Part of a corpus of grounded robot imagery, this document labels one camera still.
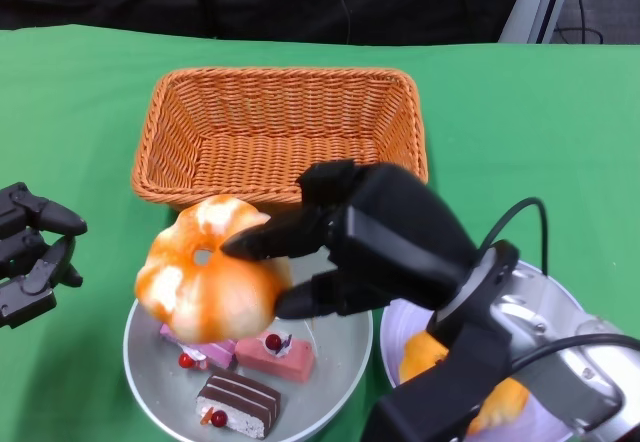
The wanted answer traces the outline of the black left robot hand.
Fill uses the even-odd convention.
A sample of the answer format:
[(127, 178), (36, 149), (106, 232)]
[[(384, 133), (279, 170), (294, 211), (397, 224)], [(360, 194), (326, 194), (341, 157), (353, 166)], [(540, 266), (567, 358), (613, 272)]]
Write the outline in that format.
[(87, 224), (18, 182), (1, 190), (1, 325), (15, 329), (56, 307), (58, 285), (77, 288), (71, 264)]

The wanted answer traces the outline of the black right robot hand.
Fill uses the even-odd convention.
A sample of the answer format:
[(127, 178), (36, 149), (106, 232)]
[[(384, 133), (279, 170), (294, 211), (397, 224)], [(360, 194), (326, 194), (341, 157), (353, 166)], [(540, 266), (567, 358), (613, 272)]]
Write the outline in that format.
[(334, 269), (286, 290), (286, 320), (347, 316), (401, 298), (447, 305), (466, 283), (477, 249), (454, 213), (423, 181), (391, 163), (317, 163), (297, 180), (302, 205), (227, 239), (243, 260), (290, 259), (326, 248)]

